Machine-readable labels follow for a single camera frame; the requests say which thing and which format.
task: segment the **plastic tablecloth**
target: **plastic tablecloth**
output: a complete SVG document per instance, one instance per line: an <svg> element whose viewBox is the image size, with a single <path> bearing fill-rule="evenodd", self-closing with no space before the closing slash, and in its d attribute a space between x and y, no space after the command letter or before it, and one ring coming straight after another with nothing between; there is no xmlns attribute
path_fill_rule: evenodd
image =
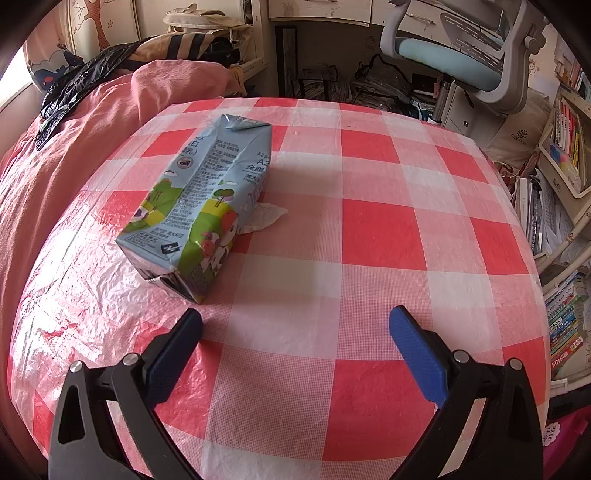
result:
<svg viewBox="0 0 591 480"><path fill-rule="evenodd" d="M548 329L534 260L472 140L338 103L219 99L173 105L142 127L79 192L38 257L8 382L45 454L69 364L141 352L192 306L142 280L115 237L172 156L223 113L273 125L263 200L289 213L238 238L197 307L204 340L157 407L204 478L389 478L435 412L389 337L399 304L452 350L493 364L522 359L545 420ZM478 414L475 406L448 467Z"/></svg>

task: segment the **metal screw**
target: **metal screw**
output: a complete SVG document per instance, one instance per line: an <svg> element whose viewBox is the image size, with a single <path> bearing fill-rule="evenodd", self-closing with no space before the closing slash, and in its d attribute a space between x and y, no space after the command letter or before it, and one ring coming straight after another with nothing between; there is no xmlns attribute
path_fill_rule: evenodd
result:
<svg viewBox="0 0 591 480"><path fill-rule="evenodd" d="M521 370L523 368L523 364L521 363L521 360L516 359L516 358L512 358L511 360L509 360L509 365L511 366L511 368L513 370Z"/></svg>
<svg viewBox="0 0 591 480"><path fill-rule="evenodd" d="M453 357L459 364L466 364L470 359L470 355L468 355L468 352L465 352L464 350L456 350L453 352Z"/></svg>
<svg viewBox="0 0 591 480"><path fill-rule="evenodd" d="M123 364L130 366L135 365L139 360L139 355L137 353L128 353L123 357Z"/></svg>
<svg viewBox="0 0 591 480"><path fill-rule="evenodd" d="M75 374L82 370L82 362L80 360L76 360L73 364L70 365L70 372Z"/></svg>

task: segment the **window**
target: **window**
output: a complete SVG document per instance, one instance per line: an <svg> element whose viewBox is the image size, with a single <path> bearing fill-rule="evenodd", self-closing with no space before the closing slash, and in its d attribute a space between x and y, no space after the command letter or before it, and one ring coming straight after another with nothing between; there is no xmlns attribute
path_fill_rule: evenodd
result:
<svg viewBox="0 0 591 480"><path fill-rule="evenodd" d="M31 83L31 76L21 48L0 79L0 106L29 83Z"/></svg>

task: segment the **blue gripper pad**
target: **blue gripper pad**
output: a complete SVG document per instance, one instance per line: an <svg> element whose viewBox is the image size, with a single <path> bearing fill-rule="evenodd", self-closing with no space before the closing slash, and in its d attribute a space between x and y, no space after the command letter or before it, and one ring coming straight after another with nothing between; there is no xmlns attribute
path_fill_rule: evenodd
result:
<svg viewBox="0 0 591 480"><path fill-rule="evenodd" d="M158 335L165 342L146 372L146 405L154 408L168 400L202 334L201 315L197 310L187 309L170 332Z"/></svg>
<svg viewBox="0 0 591 480"><path fill-rule="evenodd" d="M423 397L441 408L449 392L447 369L430 347L427 335L402 305L390 312L389 329Z"/></svg>

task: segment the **desk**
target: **desk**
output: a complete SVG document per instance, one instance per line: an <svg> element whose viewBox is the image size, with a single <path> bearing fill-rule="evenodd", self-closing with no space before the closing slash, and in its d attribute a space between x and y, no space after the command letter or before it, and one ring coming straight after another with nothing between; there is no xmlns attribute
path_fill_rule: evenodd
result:
<svg viewBox="0 0 591 480"><path fill-rule="evenodd" d="M384 25L394 8L388 0L269 0L269 18L271 21L321 20L368 27ZM450 47L452 44L440 18L443 12L450 10L436 0L413 0L400 30Z"/></svg>

